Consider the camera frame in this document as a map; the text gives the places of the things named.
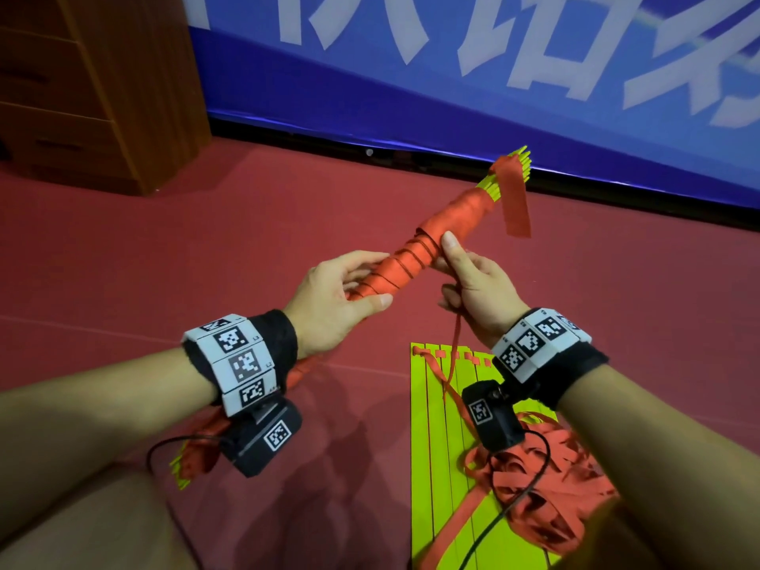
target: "person's left arm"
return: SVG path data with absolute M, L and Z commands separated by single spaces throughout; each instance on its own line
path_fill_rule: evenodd
M 386 256 L 355 251 L 309 270 L 283 310 L 296 331 L 299 358 L 331 350 L 357 323 L 390 305 L 389 296 L 357 302 L 344 296 Z M 0 393 L 0 542 L 217 394 L 182 348 Z

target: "yellow board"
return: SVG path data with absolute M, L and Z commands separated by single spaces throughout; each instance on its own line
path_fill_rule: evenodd
M 461 471 L 458 459 L 464 450 L 474 446 L 475 440 L 462 423 L 451 399 L 444 405 L 440 381 L 422 356 L 412 354 L 414 346 L 426 348 L 433 355 L 439 350 L 446 352 L 446 357 L 438 358 L 438 361 L 447 376 L 451 368 L 451 346 L 412 344 L 410 348 L 412 556 L 417 562 L 423 549 L 441 531 L 473 485 L 473 481 Z M 471 352 L 469 348 L 459 346 L 458 352 L 460 358 L 451 379 L 451 385 L 457 392 L 461 393 L 475 381 L 502 381 L 499 371 L 492 365 L 486 365 L 485 360 L 490 362 L 492 354 L 473 352 L 480 360 L 480 364 L 475 365 L 464 358 L 465 353 Z M 526 400 L 515 404 L 516 412 L 529 410 L 556 418 L 553 411 L 536 401 Z M 458 570 L 473 541 L 500 509 L 493 494 L 485 498 L 449 546 L 438 566 L 439 570 Z M 549 554 L 551 563 L 558 559 L 558 556 Z M 544 570 L 546 555 L 541 548 L 527 543 L 512 532 L 507 522 L 502 521 L 478 546 L 467 568 L 490 570 L 507 565 L 520 570 Z

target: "wooden cabinet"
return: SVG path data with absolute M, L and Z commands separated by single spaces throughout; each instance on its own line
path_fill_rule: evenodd
M 210 140 L 182 0 L 0 0 L 0 141 L 34 177 L 148 194 Z

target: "fingernail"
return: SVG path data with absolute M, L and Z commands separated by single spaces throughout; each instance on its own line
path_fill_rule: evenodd
M 441 242 L 443 244 L 443 247 L 447 250 L 456 248 L 459 245 L 457 237 L 454 236 L 454 234 L 452 234 L 449 230 L 446 230 L 446 232 L 444 232 L 443 237 L 441 238 Z

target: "drawer handle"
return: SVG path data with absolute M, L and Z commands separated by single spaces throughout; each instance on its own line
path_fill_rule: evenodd
M 0 76 L 8 78 L 19 78 L 26 80 L 27 82 L 35 82 L 36 84 L 47 84 L 50 82 L 48 76 L 37 74 L 36 72 L 30 72 L 28 70 L 20 70 L 15 67 L 0 67 Z
M 48 140 L 47 138 L 35 138 L 37 146 L 43 148 L 60 148 L 61 150 L 71 150 L 72 152 L 81 152 L 84 148 L 78 143 L 66 143 L 56 142 L 55 140 Z

